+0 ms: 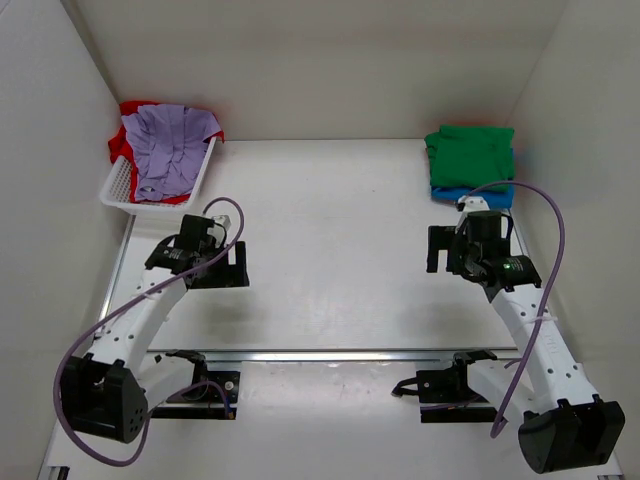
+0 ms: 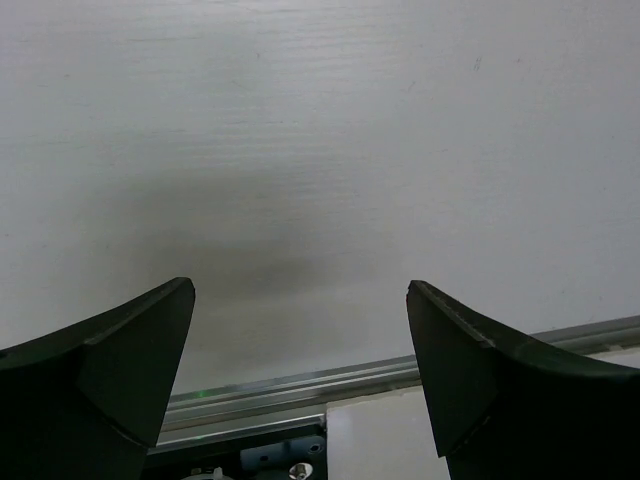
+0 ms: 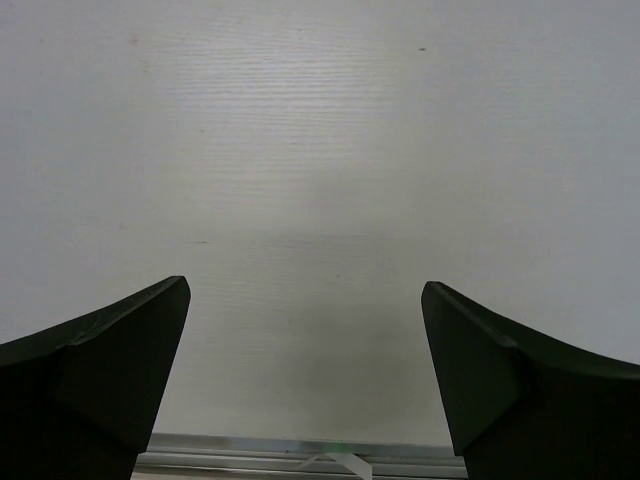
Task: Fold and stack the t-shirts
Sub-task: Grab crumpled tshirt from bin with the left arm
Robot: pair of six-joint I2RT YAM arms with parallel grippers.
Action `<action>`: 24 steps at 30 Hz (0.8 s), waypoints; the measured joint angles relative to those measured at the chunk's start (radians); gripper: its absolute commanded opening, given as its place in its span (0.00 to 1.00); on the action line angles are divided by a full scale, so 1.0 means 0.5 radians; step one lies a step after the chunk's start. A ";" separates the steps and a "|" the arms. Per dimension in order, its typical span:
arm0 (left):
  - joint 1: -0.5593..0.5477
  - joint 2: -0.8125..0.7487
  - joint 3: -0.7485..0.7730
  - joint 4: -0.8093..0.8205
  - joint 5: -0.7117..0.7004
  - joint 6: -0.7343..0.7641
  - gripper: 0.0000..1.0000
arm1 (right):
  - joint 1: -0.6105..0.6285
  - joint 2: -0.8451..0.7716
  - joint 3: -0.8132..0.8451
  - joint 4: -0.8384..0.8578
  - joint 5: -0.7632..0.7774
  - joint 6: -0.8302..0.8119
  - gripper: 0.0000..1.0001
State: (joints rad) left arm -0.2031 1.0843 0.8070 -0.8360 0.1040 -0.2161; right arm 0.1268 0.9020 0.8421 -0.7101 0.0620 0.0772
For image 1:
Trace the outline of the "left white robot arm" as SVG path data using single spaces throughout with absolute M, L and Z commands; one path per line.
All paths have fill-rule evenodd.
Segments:
M 65 360 L 57 410 L 71 430 L 128 444 L 159 404 L 207 393 L 203 354 L 174 349 L 148 358 L 147 351 L 187 292 L 248 286 L 246 245 L 227 240 L 230 226 L 226 215 L 184 216 L 145 261 L 134 305 L 110 319 L 84 355 Z

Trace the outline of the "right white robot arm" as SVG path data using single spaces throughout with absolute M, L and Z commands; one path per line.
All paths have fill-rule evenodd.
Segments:
M 428 229 L 427 272 L 447 254 L 447 272 L 480 286 L 520 354 L 522 384 L 490 352 L 467 357 L 467 384 L 509 425 L 538 474 L 606 464 L 625 424 L 616 401 L 605 401 L 567 347 L 543 301 L 542 280 L 526 255 L 511 251 L 514 223 L 495 210 L 466 211 L 455 226 Z

